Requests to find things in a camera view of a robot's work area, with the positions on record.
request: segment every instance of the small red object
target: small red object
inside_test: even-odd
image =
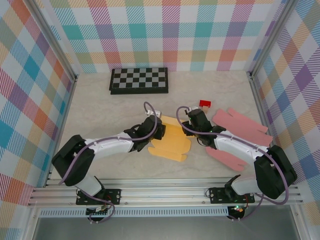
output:
[[[199,107],[204,107],[204,106],[210,108],[211,107],[211,101],[200,100]]]

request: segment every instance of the plaid wallpaper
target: plaid wallpaper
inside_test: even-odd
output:
[[[320,0],[300,0],[256,83],[276,143],[298,174],[320,239]]]
[[[0,0],[0,240],[22,229],[45,177],[72,81],[22,0]]]
[[[68,50],[66,48],[66,45],[62,41],[61,36],[58,33],[56,26],[54,25],[53,21],[49,17],[48,11],[45,9],[45,6],[43,5],[42,0],[35,0],[35,2],[37,3],[38,7],[40,8],[40,10],[41,10],[46,22],[49,24],[49,26],[50,26],[50,28],[51,28],[56,40],[58,41],[60,47],[62,48],[62,51],[64,52],[64,54],[65,54],[66,58],[68,59],[71,67],[73,68],[74,72],[79,74],[78,69],[75,66],[75,63],[74,63],[73,59],[71,58],[70,53],[68,52]]]
[[[50,0],[86,73],[163,65],[170,71],[243,70],[274,2]]]
[[[279,5],[275,15],[273,16],[273,19],[272,19],[269,27],[268,27],[268,30],[265,32],[263,39],[259,45],[259,48],[254,55],[253,61],[251,62],[249,69],[246,69],[246,70],[248,70],[248,72],[251,72],[253,70],[253,68],[257,62],[257,59],[261,54],[261,51],[264,49],[266,43],[268,42],[269,36],[272,33],[272,31],[276,25],[276,22],[278,21],[279,17],[281,16],[282,11],[284,10],[284,7],[285,7],[287,1],[288,0],[281,0],[281,3]]]

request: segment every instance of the checkered board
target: checkered board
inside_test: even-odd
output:
[[[167,94],[168,69],[122,68],[113,69],[109,90],[115,94]]]

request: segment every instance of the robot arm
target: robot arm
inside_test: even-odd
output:
[[[271,199],[277,199],[285,191],[285,186],[278,170],[257,149],[263,150],[272,156],[279,165],[288,186],[297,180],[297,174],[281,147],[277,145],[272,147],[260,146],[240,137],[237,138],[243,142],[235,141],[232,138],[236,136],[225,128],[218,125],[212,126],[205,113],[198,107],[190,107],[185,113],[188,115],[189,121],[185,121],[182,124],[188,129],[196,132],[228,135],[231,138],[220,135],[196,134],[182,128],[187,136],[196,136],[203,145],[235,155],[254,167],[254,175],[237,175],[225,184],[225,193],[231,200],[238,195],[258,192],[262,192]],[[256,146],[256,149],[246,145],[246,143]]]
[[[142,124],[126,129],[118,135],[110,137],[111,139],[99,141],[100,139],[83,139],[80,135],[74,135],[53,157],[52,164],[59,175],[64,177],[77,153],[93,143],[78,157],[64,183],[67,186],[76,186],[90,196],[105,199],[103,185],[88,172],[92,161],[118,153],[140,152],[152,139],[161,140],[165,134],[166,126],[162,124],[160,113],[158,113],[156,116],[149,115]],[[157,118],[157,126],[154,133],[149,138],[135,140],[152,132],[155,118]]]

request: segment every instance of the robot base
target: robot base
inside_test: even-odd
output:
[[[255,196],[250,196],[250,193],[245,195],[234,195],[232,199],[226,194],[225,187],[211,187],[208,189],[208,197],[211,204],[253,204]]]
[[[77,191],[76,193],[76,205],[104,205],[103,202],[93,200],[90,197],[87,197],[82,191]],[[103,188],[101,191],[99,191],[96,195],[94,195],[97,199],[103,199],[107,200],[114,205],[120,204],[121,199],[121,189],[105,189]]]

